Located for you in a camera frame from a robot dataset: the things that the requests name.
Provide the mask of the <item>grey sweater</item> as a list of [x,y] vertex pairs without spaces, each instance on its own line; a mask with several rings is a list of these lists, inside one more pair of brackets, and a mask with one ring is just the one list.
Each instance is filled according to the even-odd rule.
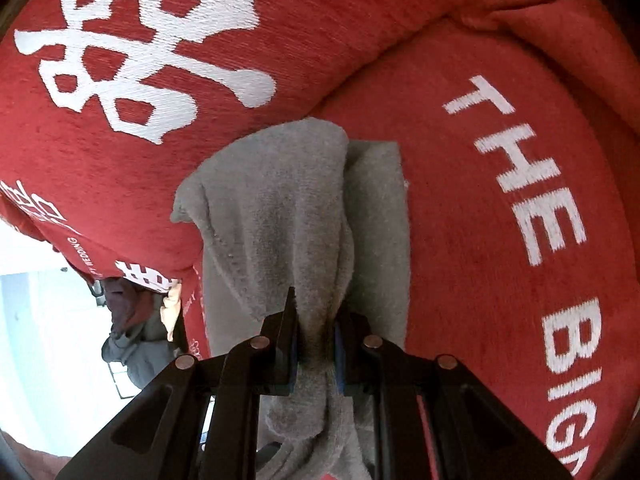
[[398,145],[354,141],[307,118],[237,140],[178,187],[172,220],[204,245],[205,333],[214,356],[257,333],[294,292],[306,359],[290,396],[262,404],[262,479],[365,479],[372,408],[338,392],[330,341],[342,304],[394,344],[407,335],[410,229]]

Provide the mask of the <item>dark clothes pile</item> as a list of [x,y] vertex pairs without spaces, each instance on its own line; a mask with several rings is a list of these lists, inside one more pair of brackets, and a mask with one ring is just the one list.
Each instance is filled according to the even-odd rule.
[[125,367],[131,382],[143,389],[186,352],[177,293],[161,294],[126,278],[106,278],[99,285],[112,319],[102,359]]

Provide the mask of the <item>red embroidered sofa cover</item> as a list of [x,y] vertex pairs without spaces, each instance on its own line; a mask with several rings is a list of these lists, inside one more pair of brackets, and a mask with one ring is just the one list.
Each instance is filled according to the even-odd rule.
[[570,472],[639,451],[639,61],[601,0],[1,0],[1,217],[84,278],[182,289],[180,184],[307,118],[398,145],[401,350],[462,362]]

